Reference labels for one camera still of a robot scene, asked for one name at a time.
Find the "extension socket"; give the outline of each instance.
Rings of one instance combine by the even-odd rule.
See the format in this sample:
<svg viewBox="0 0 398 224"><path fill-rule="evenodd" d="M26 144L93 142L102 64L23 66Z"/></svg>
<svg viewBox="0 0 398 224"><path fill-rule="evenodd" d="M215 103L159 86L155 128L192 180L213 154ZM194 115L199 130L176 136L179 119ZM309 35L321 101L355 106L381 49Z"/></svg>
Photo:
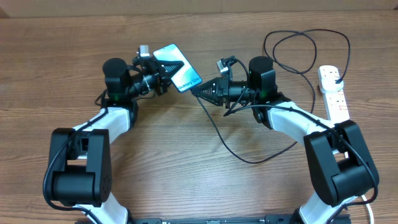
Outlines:
<svg viewBox="0 0 398 224"><path fill-rule="evenodd" d="M340 78L338 69L331 65L324 65L318 69L319 87L323 95L328 119L340 123L349 119L346 99L344 97L344 82L336 84Z"/></svg>

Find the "phone screen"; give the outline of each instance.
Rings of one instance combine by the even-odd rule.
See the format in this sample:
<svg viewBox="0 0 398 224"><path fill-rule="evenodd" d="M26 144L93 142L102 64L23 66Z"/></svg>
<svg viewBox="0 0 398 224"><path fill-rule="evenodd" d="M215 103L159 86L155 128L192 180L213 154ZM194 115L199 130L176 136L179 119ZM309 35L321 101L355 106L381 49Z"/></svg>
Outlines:
<svg viewBox="0 0 398 224"><path fill-rule="evenodd" d="M188 62L185 56L181 53L180 49L175 44L170 44L162 49L154 52L154 56L157 60L175 62L183 62L182 68L180 68L176 74L171 78L175 87L179 92L187 91L201 83L201 78L197 71Z"/></svg>

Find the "green led light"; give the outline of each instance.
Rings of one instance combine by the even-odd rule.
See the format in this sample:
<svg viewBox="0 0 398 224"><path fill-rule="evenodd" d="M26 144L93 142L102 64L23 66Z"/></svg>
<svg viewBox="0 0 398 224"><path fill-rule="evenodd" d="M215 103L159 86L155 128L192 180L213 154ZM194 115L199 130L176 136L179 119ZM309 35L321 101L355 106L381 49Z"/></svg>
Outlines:
<svg viewBox="0 0 398 224"><path fill-rule="evenodd" d="M266 93L266 92L262 91L262 92L260 93L260 98L264 99L266 96L267 96L267 93Z"/></svg>

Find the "black cable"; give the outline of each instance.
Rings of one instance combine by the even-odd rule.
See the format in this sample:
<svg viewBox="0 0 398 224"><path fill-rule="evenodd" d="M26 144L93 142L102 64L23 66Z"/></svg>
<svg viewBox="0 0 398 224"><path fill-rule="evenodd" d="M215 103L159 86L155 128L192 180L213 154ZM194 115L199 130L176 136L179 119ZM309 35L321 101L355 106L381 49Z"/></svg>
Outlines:
<svg viewBox="0 0 398 224"><path fill-rule="evenodd" d="M95 99L95 101L94 101L94 104L95 105L97 105L97 106L104 106L103 104L103 102L102 102L102 104L100 104L100 103L98 103L98 100L99 99L101 99L102 97L103 97L103 95L104 95L104 93L106 93L107 92L107 89L105 89L103 92L102 92L102 94L100 94L100 96L98 96L96 99Z"/></svg>
<svg viewBox="0 0 398 224"><path fill-rule="evenodd" d="M313 67L313 65L314 65L314 63L315 63L315 61L316 61L316 58L317 58L317 45L316 45L315 41L314 41L310 36L308 36L307 34L305 34L305 33L307 33L307 32L313 32L313 31L326 31L326 32L332 32L332 33L336 33L336 34L342 35L342 36L346 39L347 44L348 44L347 63L346 63L346 67L345 67L345 69L344 69L343 75L341 76L341 78L339 78L338 80L336 80L336 83L340 83L341 81L343 81L343 78L345 77L345 75L346 75L346 73L347 73L348 64L349 64L349 58L351 57L351 44L350 44L350 42L349 42L349 39L348 39L348 37L347 37L346 35L344 35L344 34L341 33L341 32L338 32L338 31L335 31L335 30L330 30L330 29L310 29L310 30L305 30L305 31L302 31L302 32L299 32L299 31L296 31L296 30L277 30L277 31L272 31L272 32L270 32L270 33L268 33L268 34L266 35L266 38L264 39L264 43L263 43L263 46L262 46L262 47L263 47L264 52L266 53L266 55L267 55L269 58L271 58L271 57L269 56L269 54L267 53L267 50L266 50L266 41L267 41L267 38L268 38L270 35L272 35L272 34L276 34L276 33L280 33L280 32L290 32L290 33L294 33L294 34L292 34L292 35L290 35L290 36L287 36L287 37L281 39L280 41L278 41L278 43L275 44L274 48L272 49L272 55L273 55L274 57L271 58L271 59L272 59L275 63L277 63L281 68L283 68L284 70L286 70L286 71L288 71L288 72L292 72L292 73L296 73L296 74L307 73L309 70L311 70L311 68ZM311 64L311 66L310 66L309 69L307 69L307 70L305 70L305 71L302 71L302 72L299 72L298 70L296 70L296 69L294 69L294 68L292 68L292 67L290 67L290 66L287 66L287 65L284 65L284 64L278 62L278 60L276 60L276 58L275 58L275 48L276 48L276 46L278 46L278 45L279 45L281 42L283 42L284 40L287 40L287 39L289 39L289 38L291 38L291 37L295 37L295 36L298 36L298 35L303 35L303 36L305 36L306 38L310 39L310 40L312 41L313 45L314 45L314 48L315 48L315 56L314 56L313 63Z"/></svg>
<svg viewBox="0 0 398 224"><path fill-rule="evenodd" d="M283 106L274 106L274 105L250 105L250 106L244 106L238 109L235 109L233 111L231 111L231 113L236 113L238 111L241 110L245 110L245 109L249 109L249 108L260 108L260 107L265 107L265 108L276 108L276 109L281 109L281 110L287 110L287 111L292 111L295 113L298 113L300 115L302 115L303 117L309 119L310 121L314 122L315 124L325 128L327 131L331 132L334 136L336 136L343 144L344 146L348 149L348 151L352 154L354 154L354 156L360 161L360 163L362 163L362 165L365 167L366 172L369 174L372 183L373 183L373 195L369 200L366 201L362 201L362 202L349 202L346 203L344 205L342 205L328 220L326 223L330 223L334 218L336 218L336 216L344 209L347 208L349 206L353 206L353 205L366 205L368 203L372 203L373 201L375 201L375 199L377 198L377 195L379 193L379 189L376 183L376 180L369 168L369 166L363 161L362 157L354 150L354 148L343 138L341 137L335 130L331 129L329 126L321 123L319 120L311 117L309 114L306 114L306 112L300 111L300 110L296 110L293 108L286 108Z"/></svg>
<svg viewBox="0 0 398 224"><path fill-rule="evenodd" d="M137 68L136 66L133 66L133 65L127 65L127 69L128 69L128 70L135 71L135 72L138 72L139 74L142 74L142 71L141 71L141 69Z"/></svg>
<svg viewBox="0 0 398 224"><path fill-rule="evenodd" d="M232 104L232 106L229 108L229 110L228 110L227 112L225 112L224 116L230 115L232 109L241 101L241 99L242 99L244 93L246 92L246 90L247 90L247 88L248 88L248 86L249 86L249 82L250 82L250 74L249 74L248 69L246 68L246 66L243 64L243 62L240 61L240 60L237 59L237 58L232 58L231 61L238 62L239 64L242 65L242 67L243 67L243 69L244 69L244 72L246 73L247 80L246 80L246 86L244 87L244 90L242 91L242 93L241 93L241 95L239 96L238 100L236 100L236 102L235 102L234 104ZM231 69L231 67L229 66L228 63L227 63L227 65L228 65L228 68L229 68L229 76L231 77L232 69Z"/></svg>
<svg viewBox="0 0 398 224"><path fill-rule="evenodd" d="M261 161L257 161L257 162L247 161L247 160L243 159L242 157L239 157L238 155L236 155L236 154L226 145L226 143L225 143L223 137L221 137L220 131L218 130L216 123L213 121L213 118L211 118L209 112L206 110L205 105L203 105L203 103L200 101L199 97L197 97L197 99L198 99L198 101L199 101L200 106L203 108L203 110L204 110L205 113L207 114L207 117L209 117L211 123L213 124L214 128L216 129L216 132L217 132L217 134L218 134L218 137L220 137L221 142L224 144L225 148L227 148L227 150L228 150L232 155L234 155L236 158L240 159L241 161L243 161L243 162L245 162L245 163L248 163L248 164L260 164L260 163L262 163L262 162L268 161L268 160L270 160L270 159L272 159L272 158L274 158L274 157L276 157L276 156L278 156L278 155L284 153L285 151L288 151L291 147L293 147L293 146L297 143L297 142L296 142L296 143L292 144L291 146L287 147L286 149L284 149L284 150L278 152L277 154L274 154L274 155L272 155L272 156L270 156L270 157L267 157L267 158L265 158L265 159L263 159L263 160L261 160Z"/></svg>
<svg viewBox="0 0 398 224"><path fill-rule="evenodd" d="M104 90L103 94L100 96L102 106L104 106L104 99L105 99L106 91L107 90ZM84 129L90 127L91 125L93 125L94 123L99 121L101 118L103 118L106 114L108 114L108 108L107 107L105 107L104 113L99 115L97 118L93 119L91 122L87 122L85 125L83 125L79 129L74 131L68 137L68 139L61 145L61 147L58 150L58 152L54 155L54 158L52 159L50 165L47 167L47 170L45 171L45 175L44 175L44 180L43 180L44 200L47 202L47 204L50 207L52 207L52 208L54 208L56 210L61 210L61 211L80 211L80 212L83 212L86 216L90 216L94 220L94 222L96 222L97 224L101 224L100 220L91 212L91 210L89 210L87 208L83 208L83 207L61 207L61 206L58 206L58 205L52 203L52 201L47 197L47 181L48 181L47 179L49 177L50 171L52 170L52 167L55 164L55 161L58 159L58 157L61 154L61 152L67 148L67 145L69 144L69 142L72 141Z"/></svg>
<svg viewBox="0 0 398 224"><path fill-rule="evenodd" d="M156 94L156 91L155 91L155 90L151 90L151 92L154 93L154 94L152 94L152 96L150 96L150 97L140 97L140 98L135 99L135 100L150 100L150 99L155 98L155 96L157 95L157 94Z"/></svg>

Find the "wooden table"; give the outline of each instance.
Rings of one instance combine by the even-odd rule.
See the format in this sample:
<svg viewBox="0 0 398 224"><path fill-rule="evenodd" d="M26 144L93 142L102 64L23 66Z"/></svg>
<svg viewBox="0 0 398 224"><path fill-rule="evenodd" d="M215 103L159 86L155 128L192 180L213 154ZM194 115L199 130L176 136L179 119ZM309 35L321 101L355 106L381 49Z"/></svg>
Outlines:
<svg viewBox="0 0 398 224"><path fill-rule="evenodd" d="M78 212L51 209L43 200L51 132L73 127L98 112L105 88L102 64L130 61L140 44L151 50L177 44L204 81L218 76L215 62L235 55L245 64L262 54L273 30L334 29L352 44L345 93L351 118L362 128L378 168L380 193L372 204L377 223L398 222L398 13L396 11L275 12L176 16L103 16L0 20L0 223L73 223ZM347 46L338 35L311 34L317 68L342 69ZM270 46L283 35L270 38ZM281 62L309 66L312 44L297 37L280 45ZM234 77L245 80L243 70ZM305 80L275 66L279 90L309 110ZM325 118L317 90L314 113ZM292 143L257 124L250 111L226 118L205 104L234 152L252 161ZM292 213L313 192L302 146L260 165L245 164L221 144L197 100L177 93L139 102L134 129L111 146L113 188L136 218L260 217ZM350 208L366 223L363 206Z"/></svg>

